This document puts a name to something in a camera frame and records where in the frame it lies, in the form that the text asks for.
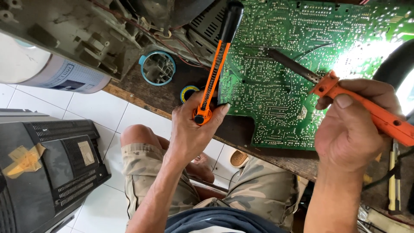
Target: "wooden workbench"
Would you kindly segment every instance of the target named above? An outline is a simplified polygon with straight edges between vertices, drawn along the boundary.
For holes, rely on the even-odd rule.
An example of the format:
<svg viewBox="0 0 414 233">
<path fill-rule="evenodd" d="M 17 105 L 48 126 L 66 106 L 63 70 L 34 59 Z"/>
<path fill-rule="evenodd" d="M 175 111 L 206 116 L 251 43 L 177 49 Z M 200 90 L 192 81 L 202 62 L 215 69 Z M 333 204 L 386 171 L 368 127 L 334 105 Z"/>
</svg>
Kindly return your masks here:
<svg viewBox="0 0 414 233">
<path fill-rule="evenodd" d="M 179 59 L 175 59 L 175 62 L 177 72 L 167 85 L 157 87 L 147 83 L 141 75 L 141 66 L 135 64 L 121 82 L 111 81 L 104 90 L 148 111 L 171 119 L 174 108 L 181 105 L 181 90 L 188 85 L 204 87 L 208 77 L 208 72 L 202 68 L 188 66 Z M 252 147 L 250 142 L 253 130 L 254 121 L 252 118 L 226 116 L 214 138 L 308 180 L 316 180 L 318 155 L 315 151 Z M 383 154 L 380 162 L 373 162 L 368 168 L 367 173 L 373 180 L 380 179 L 388 171 L 388 152 L 385 151 Z M 405 217 L 402 218 L 414 223 L 414 216 L 408 213 L 406 209 L 411 187 L 414 183 L 414 158 L 405 158 L 403 163 L 401 193 Z M 388 206 L 388 183 L 383 183 L 363 192 L 362 201 L 371 207 L 386 210 Z"/>
</svg>

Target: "blue tape roll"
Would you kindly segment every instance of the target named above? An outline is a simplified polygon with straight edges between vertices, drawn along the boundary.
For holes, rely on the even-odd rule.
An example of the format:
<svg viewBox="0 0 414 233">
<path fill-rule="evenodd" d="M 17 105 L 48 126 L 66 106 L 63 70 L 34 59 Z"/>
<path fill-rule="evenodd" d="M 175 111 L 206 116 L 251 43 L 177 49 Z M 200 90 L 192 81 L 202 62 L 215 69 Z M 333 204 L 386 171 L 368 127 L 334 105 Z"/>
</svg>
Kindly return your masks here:
<svg viewBox="0 0 414 233">
<path fill-rule="evenodd" d="M 170 77 L 170 79 L 168 79 L 166 82 L 164 82 L 164 83 L 153 83 L 153 82 L 151 82 L 151 81 L 149 81 L 148 80 L 148 78 L 145 76 L 145 74 L 144 74 L 144 63 L 145 63 L 145 60 L 148 58 L 148 57 L 150 57 L 151 55 L 153 55 L 153 54 L 156 54 L 156 53 L 161 53 L 161 54 L 163 54 L 163 55 L 166 55 L 172 62 L 173 62 L 173 67 L 174 67 L 174 70 L 173 70 L 173 74 L 171 75 L 171 77 Z M 154 86 L 163 86 L 163 85 L 165 85 L 165 84 L 167 84 L 167 83 L 169 83 L 172 79 L 173 79 L 173 75 L 176 73 L 176 63 L 174 62 L 174 59 L 168 54 L 168 53 L 165 53 L 165 52 L 163 52 L 163 51 L 153 51 L 153 52 L 151 52 L 151 53 L 149 53 L 149 54 L 147 54 L 146 56 L 145 55 L 142 55 L 141 57 L 140 57 L 140 60 L 138 61 L 138 64 L 140 64 L 141 65 L 141 74 L 142 74 L 142 76 L 144 77 L 144 79 L 145 79 L 145 81 L 147 81 L 147 82 L 149 82 L 150 84 L 152 84 L 152 85 L 154 85 Z"/>
<path fill-rule="evenodd" d="M 185 95 L 186 94 L 191 94 L 192 92 L 196 92 L 196 91 L 199 91 L 200 89 L 198 89 L 198 87 L 196 87 L 196 86 L 186 86 L 185 88 L 183 88 L 182 90 L 181 90 L 181 94 L 180 94 L 180 97 L 181 97 L 181 102 L 182 103 L 185 103 L 185 101 L 186 101 L 186 99 L 185 99 Z"/>
</svg>

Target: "dark blue shirt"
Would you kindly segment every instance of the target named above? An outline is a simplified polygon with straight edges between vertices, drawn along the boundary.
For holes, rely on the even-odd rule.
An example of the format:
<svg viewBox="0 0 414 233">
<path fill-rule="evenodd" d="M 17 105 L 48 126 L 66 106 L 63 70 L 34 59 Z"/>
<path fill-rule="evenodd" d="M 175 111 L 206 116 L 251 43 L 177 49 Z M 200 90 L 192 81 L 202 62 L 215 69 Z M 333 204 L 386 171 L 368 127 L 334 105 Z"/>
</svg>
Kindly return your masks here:
<svg viewBox="0 0 414 233">
<path fill-rule="evenodd" d="M 178 213 L 167 220 L 166 233 L 286 233 L 255 214 L 228 207 L 205 207 Z"/>
</svg>

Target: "bare foot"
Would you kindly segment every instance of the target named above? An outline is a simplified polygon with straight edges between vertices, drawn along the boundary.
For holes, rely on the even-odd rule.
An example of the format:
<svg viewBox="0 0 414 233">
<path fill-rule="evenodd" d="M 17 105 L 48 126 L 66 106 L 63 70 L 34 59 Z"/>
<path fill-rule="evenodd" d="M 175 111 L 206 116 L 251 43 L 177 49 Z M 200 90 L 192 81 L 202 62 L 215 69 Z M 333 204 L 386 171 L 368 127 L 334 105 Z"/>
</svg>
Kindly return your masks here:
<svg viewBox="0 0 414 233">
<path fill-rule="evenodd" d="M 214 182 L 214 174 L 212 168 L 208 163 L 207 155 L 202 152 L 199 157 L 194 159 L 194 162 L 189 163 L 185 168 L 189 175 L 194 176 L 200 180 L 204 180 L 209 183 Z"/>
</svg>

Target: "camouflage shorts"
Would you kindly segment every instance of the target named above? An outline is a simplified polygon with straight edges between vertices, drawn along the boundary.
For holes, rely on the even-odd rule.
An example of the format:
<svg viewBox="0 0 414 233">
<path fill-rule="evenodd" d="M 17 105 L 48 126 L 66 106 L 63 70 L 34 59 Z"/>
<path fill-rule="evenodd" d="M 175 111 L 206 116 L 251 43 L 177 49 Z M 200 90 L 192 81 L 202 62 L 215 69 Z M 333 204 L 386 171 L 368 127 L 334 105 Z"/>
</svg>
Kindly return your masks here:
<svg viewBox="0 0 414 233">
<path fill-rule="evenodd" d="M 145 143 L 121 148 L 128 216 L 131 219 L 155 180 L 165 150 Z M 191 208 L 227 206 L 257 214 L 289 231 L 298 201 L 297 178 L 284 169 L 250 157 L 239 181 L 223 200 L 200 198 L 184 170 L 170 206 L 169 216 Z"/>
</svg>

